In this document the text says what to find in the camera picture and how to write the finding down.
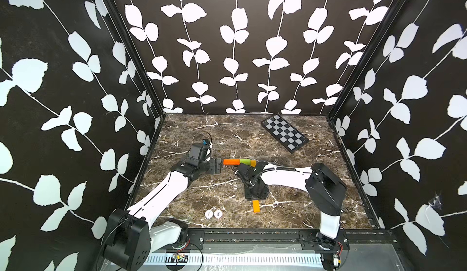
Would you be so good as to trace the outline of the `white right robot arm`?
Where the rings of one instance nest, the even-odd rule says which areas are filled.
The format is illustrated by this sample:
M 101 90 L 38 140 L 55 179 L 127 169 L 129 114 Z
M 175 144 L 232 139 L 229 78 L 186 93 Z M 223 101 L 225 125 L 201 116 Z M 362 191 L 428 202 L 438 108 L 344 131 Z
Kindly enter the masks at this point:
M 339 233 L 346 184 L 323 163 L 311 167 L 291 168 L 268 162 L 255 166 L 240 164 L 235 174 L 244 185 L 245 198 L 263 201 L 269 196 L 269 186 L 283 186 L 307 192 L 320 211 L 319 233 L 336 239 Z

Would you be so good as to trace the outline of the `orange building block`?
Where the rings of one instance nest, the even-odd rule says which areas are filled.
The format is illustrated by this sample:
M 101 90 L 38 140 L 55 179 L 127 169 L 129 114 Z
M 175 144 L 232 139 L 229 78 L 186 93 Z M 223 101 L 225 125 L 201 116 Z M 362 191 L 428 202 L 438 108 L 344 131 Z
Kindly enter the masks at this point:
M 259 203 L 259 200 L 254 200 L 254 201 L 252 201 L 252 206 L 253 206 L 253 212 L 254 212 L 254 213 L 259 213 L 259 212 L 260 212 L 260 203 Z
M 223 165 L 240 165 L 241 160 L 240 159 L 224 159 L 223 160 Z

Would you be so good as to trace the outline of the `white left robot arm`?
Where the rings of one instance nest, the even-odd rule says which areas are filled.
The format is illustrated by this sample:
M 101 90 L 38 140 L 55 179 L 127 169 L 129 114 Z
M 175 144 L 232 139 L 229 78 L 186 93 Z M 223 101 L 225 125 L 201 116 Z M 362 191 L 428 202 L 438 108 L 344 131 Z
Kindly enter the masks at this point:
M 156 228 L 153 224 L 172 200 L 201 174 L 219 174 L 222 167 L 220 158 L 194 164 L 186 159 L 180 160 L 145 198 L 127 210 L 114 210 L 98 251 L 96 270 L 99 271 L 103 261 L 108 260 L 125 271 L 137 271 L 155 250 L 179 244 L 186 237 L 183 223 L 169 221 Z

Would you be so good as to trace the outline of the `green building block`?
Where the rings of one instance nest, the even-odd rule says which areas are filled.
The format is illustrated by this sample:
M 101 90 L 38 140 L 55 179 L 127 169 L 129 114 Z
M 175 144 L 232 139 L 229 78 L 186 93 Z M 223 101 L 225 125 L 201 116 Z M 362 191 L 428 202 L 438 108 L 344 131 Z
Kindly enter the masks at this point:
M 255 162 L 250 159 L 240 159 L 239 163 L 245 164 L 245 165 L 252 165 L 252 163 L 255 164 Z

